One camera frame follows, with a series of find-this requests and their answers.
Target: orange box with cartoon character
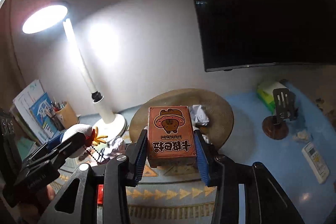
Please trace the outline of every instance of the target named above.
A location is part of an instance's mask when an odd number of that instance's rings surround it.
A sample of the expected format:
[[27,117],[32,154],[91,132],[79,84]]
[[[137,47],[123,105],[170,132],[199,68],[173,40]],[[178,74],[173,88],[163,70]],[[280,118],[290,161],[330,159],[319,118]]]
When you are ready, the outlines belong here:
[[151,167],[191,165],[196,160],[194,132],[187,106],[148,108],[148,153]]

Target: white lamp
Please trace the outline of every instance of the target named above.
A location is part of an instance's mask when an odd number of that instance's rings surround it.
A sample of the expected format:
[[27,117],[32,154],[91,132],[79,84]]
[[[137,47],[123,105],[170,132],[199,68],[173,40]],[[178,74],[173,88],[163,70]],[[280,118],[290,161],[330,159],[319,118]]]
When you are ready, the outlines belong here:
[[75,56],[78,68],[91,92],[93,105],[101,116],[101,119],[96,122],[94,126],[98,126],[100,135],[108,136],[106,141],[109,142],[124,132],[126,121],[122,115],[114,114],[112,112],[104,100],[104,96],[98,92],[77,46],[71,21],[68,17],[66,17],[67,13],[68,8],[64,5],[47,6],[31,15],[23,24],[22,30],[27,34],[36,33],[43,31],[63,20],[65,34],[71,46],[71,54]]

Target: cartoon hat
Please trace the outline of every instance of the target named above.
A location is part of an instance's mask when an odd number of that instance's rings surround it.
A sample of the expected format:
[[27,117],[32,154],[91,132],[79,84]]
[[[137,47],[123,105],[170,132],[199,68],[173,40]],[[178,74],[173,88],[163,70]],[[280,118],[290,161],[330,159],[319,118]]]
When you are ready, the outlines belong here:
[[160,115],[155,118],[154,124],[158,128],[163,128],[162,122],[167,119],[177,120],[179,127],[185,123],[185,119],[180,110],[169,108],[168,110],[163,109],[160,111]]

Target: pink donut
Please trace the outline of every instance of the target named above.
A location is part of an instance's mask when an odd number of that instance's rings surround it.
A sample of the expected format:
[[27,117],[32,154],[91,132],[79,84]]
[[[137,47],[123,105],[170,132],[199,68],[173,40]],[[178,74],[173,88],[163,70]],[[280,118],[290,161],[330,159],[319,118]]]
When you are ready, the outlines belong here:
[[155,118],[154,124],[156,127],[158,128],[163,128],[162,126],[162,122],[164,120],[168,120],[168,119],[174,119],[178,121],[178,126],[182,126],[185,123],[185,119],[180,116],[180,115],[175,115],[175,114],[166,114],[166,115],[160,115],[158,117]]

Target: television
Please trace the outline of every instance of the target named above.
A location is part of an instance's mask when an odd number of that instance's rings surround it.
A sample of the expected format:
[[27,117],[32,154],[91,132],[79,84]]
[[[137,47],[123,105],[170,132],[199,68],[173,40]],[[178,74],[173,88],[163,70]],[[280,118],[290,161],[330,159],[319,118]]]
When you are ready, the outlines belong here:
[[336,63],[336,0],[194,0],[206,71]]

